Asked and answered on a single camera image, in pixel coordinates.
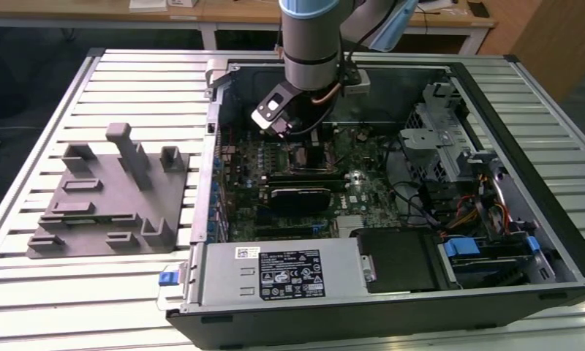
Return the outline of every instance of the open computer tower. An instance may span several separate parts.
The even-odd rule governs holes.
[[[250,118],[282,63],[232,64],[167,311],[199,347],[495,328],[585,301],[585,240],[463,64],[359,62],[371,94],[284,139]]]

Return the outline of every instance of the table leg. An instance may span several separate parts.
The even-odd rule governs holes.
[[[479,48],[486,40],[486,36],[488,35],[488,28],[474,28],[471,31],[471,35],[464,41],[464,45],[462,45],[460,55],[478,55]]]
[[[202,41],[204,42],[204,50],[216,50],[216,24],[200,23],[199,30],[202,32]]]

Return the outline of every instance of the power supply label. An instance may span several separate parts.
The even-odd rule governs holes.
[[[266,301],[326,296],[319,250],[260,253],[260,297]]]

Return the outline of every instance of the wooden table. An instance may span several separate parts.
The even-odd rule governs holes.
[[[460,53],[476,54],[496,21],[476,18],[466,0],[455,8],[468,14],[416,13],[406,33],[466,36]],[[276,0],[200,0],[195,8],[170,7],[152,13],[130,13],[130,0],[0,0],[0,26],[198,29],[207,50],[218,49],[218,30],[276,31],[279,22]]]

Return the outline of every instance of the slotted metal tabletop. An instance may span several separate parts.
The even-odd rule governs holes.
[[[88,57],[0,206],[0,350],[192,350],[159,311],[159,272],[188,258],[202,167],[206,65],[274,53],[107,50]],[[359,54],[366,61],[462,61],[585,237],[585,137],[520,64],[502,57]],[[130,122],[147,151],[191,154],[180,248],[171,254],[30,260],[27,242],[59,184],[67,143],[106,142]],[[471,118],[484,146],[484,132]],[[585,303],[550,309],[504,328],[271,347],[270,350],[585,350]]]

